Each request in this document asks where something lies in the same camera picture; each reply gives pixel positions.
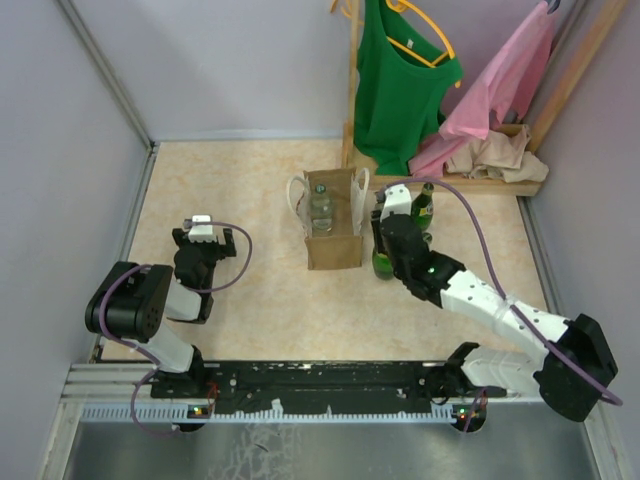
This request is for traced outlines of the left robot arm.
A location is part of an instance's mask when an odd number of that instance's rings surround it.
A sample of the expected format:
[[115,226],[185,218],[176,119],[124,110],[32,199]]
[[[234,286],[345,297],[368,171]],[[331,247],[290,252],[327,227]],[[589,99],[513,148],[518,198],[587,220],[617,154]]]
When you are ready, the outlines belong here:
[[219,383],[200,349],[182,340],[170,321],[203,325],[218,290],[217,264],[237,255],[236,228],[224,222],[194,222],[172,231],[174,264],[118,261],[85,310],[92,333],[141,353],[155,367],[152,396],[159,399],[216,399]]

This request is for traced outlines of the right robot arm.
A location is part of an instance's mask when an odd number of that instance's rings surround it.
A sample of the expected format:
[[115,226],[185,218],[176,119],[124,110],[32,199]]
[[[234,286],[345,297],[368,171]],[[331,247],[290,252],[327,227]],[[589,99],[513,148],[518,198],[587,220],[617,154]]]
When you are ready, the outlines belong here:
[[370,216],[374,243],[417,299],[475,320],[518,347],[492,350],[461,346],[446,372],[448,387],[461,396],[478,387],[538,395],[557,414],[582,422],[618,373],[600,324],[586,314],[565,318],[503,297],[461,262],[434,251],[406,214]]

